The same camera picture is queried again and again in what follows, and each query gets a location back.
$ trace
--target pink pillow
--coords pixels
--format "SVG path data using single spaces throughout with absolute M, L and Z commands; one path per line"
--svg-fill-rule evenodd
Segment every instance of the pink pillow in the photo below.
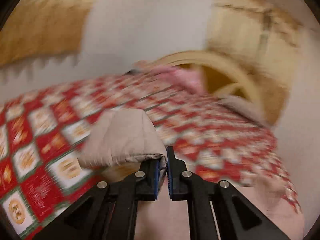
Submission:
M 187 89 L 189 92 L 197 95 L 205 95 L 206 90 L 201 80 L 201 73 L 196 70 L 177 69 L 173 72 L 179 85 Z
M 150 72 L 155 74 L 159 79 L 165 80 L 173 85 L 179 85 L 193 94 L 206 94 L 199 71 L 183 69 L 176 66 L 158 65 Z

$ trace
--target bedspread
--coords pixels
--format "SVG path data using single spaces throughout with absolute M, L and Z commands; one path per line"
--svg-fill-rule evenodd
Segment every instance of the bedspread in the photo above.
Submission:
M 256 168 L 284 180 L 283 196 L 300 212 L 276 138 L 212 96 L 190 94 L 151 74 L 107 75 L 52 86 L 0 106 L 0 200 L 28 239 L 96 183 L 76 154 L 105 109 L 141 108 L 165 145 L 190 171 L 249 186 Z

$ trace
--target wooden bed frame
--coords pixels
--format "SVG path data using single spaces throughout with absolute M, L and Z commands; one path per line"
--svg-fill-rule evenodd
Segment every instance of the wooden bed frame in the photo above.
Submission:
M 19 1 L 20 0 L 0 0 L 0 31 Z M 320 22 L 320 6 L 318 0 L 305 0 L 305 2 L 316 16 L 318 22 Z M 199 66 L 208 66 L 220 73 L 223 73 L 233 81 L 233 83 L 227 84 L 215 91 L 215 95 L 219 95 L 221 93 L 232 94 L 236 89 L 241 89 L 248 100 L 258 106 L 261 106 L 261 98 L 254 82 L 235 62 L 231 62 L 230 60 L 223 58 L 221 55 L 204 51 L 186 51 L 165 56 L 153 62 L 153 64 L 193 64 L 193 67 L 196 68 L 199 68 Z M 10 225 L 5 223 L 1 212 L 0 235 L 1 239 L 19 239 L 19 237 L 15 236 Z M 318 217 L 313 227 L 304 238 L 304 240 L 318 239 L 320 239 L 320 217 Z
M 203 73 L 202 76 L 207 87 L 208 82 L 211 80 L 206 78 L 207 74 L 203 67 L 209 67 L 226 76 L 231 81 L 221 84 L 222 86 L 215 91 L 209 91 L 214 96 L 232 95 L 237 90 L 240 90 L 248 101 L 251 101 L 259 109 L 262 109 L 261 97 L 254 81 L 241 69 L 236 61 L 218 52 L 202 50 L 178 52 L 152 62 L 150 67 L 154 65 L 190 65 L 191 68 L 195 68 Z

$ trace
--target wooden furniture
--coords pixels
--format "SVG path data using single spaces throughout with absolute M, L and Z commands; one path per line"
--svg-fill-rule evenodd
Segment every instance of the wooden furniture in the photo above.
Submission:
M 262 109 L 259 90 L 238 63 L 213 51 L 190 50 L 162 57 L 150 64 L 197 68 L 202 72 L 207 90 L 215 96 L 240 95 Z

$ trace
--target metal screw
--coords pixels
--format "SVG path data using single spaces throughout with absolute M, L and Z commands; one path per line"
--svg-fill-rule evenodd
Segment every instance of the metal screw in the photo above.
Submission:
M 185 178 L 190 178 L 192 176 L 192 173 L 190 171 L 183 171 L 182 176 Z
M 137 178 L 143 178 L 144 175 L 145 175 L 144 171 L 137 171 L 137 172 L 135 173 L 135 176 L 136 176 Z
M 220 187 L 227 188 L 230 186 L 230 183 L 227 182 L 226 180 L 222 180 L 222 181 L 220 181 L 219 185 L 220 185 Z
M 97 183 L 98 188 L 105 188 L 108 185 L 105 181 L 99 181 Z

